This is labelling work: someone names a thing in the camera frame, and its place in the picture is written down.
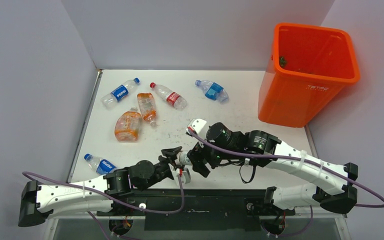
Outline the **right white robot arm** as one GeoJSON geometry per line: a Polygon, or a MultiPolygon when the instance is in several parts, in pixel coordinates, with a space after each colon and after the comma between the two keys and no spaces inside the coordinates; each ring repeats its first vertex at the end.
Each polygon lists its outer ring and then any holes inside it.
{"type": "Polygon", "coordinates": [[[323,161],[261,130],[231,131],[217,122],[208,127],[203,139],[199,137],[202,129],[198,123],[187,127],[187,135],[198,142],[186,155],[192,169],[203,177],[208,177],[211,169],[235,165],[252,168],[251,177],[244,184],[254,180],[258,167],[282,171],[305,181],[296,186],[266,188],[262,205],[269,214],[309,206],[347,214],[357,206],[358,166],[353,163],[323,161]]]}

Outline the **green plastic bottle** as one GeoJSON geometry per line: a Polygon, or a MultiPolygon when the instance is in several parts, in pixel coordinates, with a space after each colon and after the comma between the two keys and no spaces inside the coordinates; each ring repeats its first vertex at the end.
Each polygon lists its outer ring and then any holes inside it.
{"type": "Polygon", "coordinates": [[[285,68],[285,66],[287,65],[287,61],[286,61],[286,59],[285,59],[285,57],[284,56],[280,56],[279,57],[279,66],[281,67],[281,68],[285,68]]]}

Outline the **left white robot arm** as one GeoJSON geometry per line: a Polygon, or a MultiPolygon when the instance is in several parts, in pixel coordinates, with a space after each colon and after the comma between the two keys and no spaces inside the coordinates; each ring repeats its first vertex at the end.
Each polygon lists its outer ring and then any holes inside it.
{"type": "Polygon", "coordinates": [[[164,179],[176,181],[182,188],[185,166],[192,163],[182,147],[163,149],[158,163],[141,160],[135,165],[75,183],[41,177],[50,184],[31,179],[21,194],[18,226],[32,227],[47,219],[81,212],[114,212],[124,215],[129,209],[144,213],[170,215],[181,210],[153,210],[143,203],[134,205],[127,198],[132,190],[144,191],[164,179]]]}

